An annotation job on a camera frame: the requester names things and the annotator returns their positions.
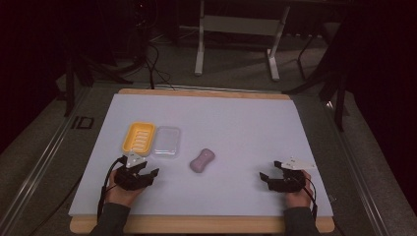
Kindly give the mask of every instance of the orange container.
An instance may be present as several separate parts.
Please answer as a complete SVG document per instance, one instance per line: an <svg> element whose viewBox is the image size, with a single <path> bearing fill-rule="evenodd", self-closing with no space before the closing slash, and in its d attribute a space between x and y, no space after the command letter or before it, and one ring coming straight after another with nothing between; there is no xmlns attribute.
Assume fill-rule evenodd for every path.
<svg viewBox="0 0 417 236"><path fill-rule="evenodd" d="M148 156L154 133L155 126L152 123L132 123L123 143L123 150L126 152L132 150L140 156Z"/></svg>

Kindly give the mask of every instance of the wooden table edge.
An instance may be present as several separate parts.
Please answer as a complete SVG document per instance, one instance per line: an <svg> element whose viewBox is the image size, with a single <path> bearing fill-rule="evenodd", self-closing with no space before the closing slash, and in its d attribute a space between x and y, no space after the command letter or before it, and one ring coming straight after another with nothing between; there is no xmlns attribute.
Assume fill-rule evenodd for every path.
<svg viewBox="0 0 417 236"><path fill-rule="evenodd" d="M229 98L253 98L253 99L282 99L290 100L287 94L245 92L245 91L211 91L211 90L168 90L168 89L136 89L122 88L119 94L142 95L172 95L172 96L203 96L203 97L229 97Z"/></svg>
<svg viewBox="0 0 417 236"><path fill-rule="evenodd" d="M73 233L90 233L96 226L96 216L73 216ZM331 216L317 217L321 233L334 230ZM199 215L130 215L125 233L282 233L284 219L279 216L199 216Z"/></svg>

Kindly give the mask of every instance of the white paper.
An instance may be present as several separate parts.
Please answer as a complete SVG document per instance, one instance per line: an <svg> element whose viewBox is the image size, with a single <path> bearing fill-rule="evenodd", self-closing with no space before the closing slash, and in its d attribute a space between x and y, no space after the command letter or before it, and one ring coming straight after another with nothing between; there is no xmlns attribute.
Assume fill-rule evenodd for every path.
<svg viewBox="0 0 417 236"><path fill-rule="evenodd" d="M283 215L283 194L269 191L259 173L281 178L273 162L291 156L316 164L291 100L115 94L70 215L96 214L108 168L137 121L178 127L181 151L174 159L147 158L140 174L160 170L131 214ZM198 174L189 163L203 148L215 159ZM308 172L318 192L318 216L332 216L320 173Z"/></svg>

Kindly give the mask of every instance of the tabletop surface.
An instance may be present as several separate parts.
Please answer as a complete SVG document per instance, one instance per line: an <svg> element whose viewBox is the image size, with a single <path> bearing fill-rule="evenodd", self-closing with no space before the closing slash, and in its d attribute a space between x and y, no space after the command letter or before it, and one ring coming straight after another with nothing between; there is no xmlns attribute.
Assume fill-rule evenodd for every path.
<svg viewBox="0 0 417 236"><path fill-rule="evenodd" d="M88 232L95 226L93 213L96 209L88 206L95 206L93 203L97 201L99 190L91 186L99 188L103 178L97 176L106 173L114 161L113 155L120 151L120 148L107 148L111 147L109 142L121 146L121 138L126 134L125 126L138 119L179 127L182 131L181 148L179 156L172 160L148 158L150 169L160 167L162 174L133 206L126 232L212 232L213 226L219 232L282 231L283 201L276 200L279 199L276 192L268 191L266 183L259 179L259 172L273 176L277 172L273 161L283 161L292 154L314 163L297 110L288 96L134 89L123 89L119 93L110 105L86 169L88 175L84 177L70 210L74 216L71 223L73 232ZM138 112L145 109L140 104L152 112ZM161 115L163 112L158 111L168 112L170 116L164 117ZM227 128L228 132L218 132L212 127ZM196 174L188 163L202 148L212 148L216 159L207 171ZM319 172L312 170L311 174L321 206L318 227L329 232L334 225L326 190ZM182 222L181 227L174 223L178 220ZM242 222L246 221L248 227L242 227ZM164 223L163 229L158 227L158 223Z"/></svg>

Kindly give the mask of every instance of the sleeve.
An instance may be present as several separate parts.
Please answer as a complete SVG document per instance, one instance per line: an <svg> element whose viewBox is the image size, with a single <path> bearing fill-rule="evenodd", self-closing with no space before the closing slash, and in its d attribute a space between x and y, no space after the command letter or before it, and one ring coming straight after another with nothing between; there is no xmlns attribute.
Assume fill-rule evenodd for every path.
<svg viewBox="0 0 417 236"><path fill-rule="evenodd" d="M318 236L319 230L308 207L293 207L284 212L285 236Z"/></svg>
<svg viewBox="0 0 417 236"><path fill-rule="evenodd" d="M103 214L89 236L122 236L130 209L118 204L105 204Z"/></svg>

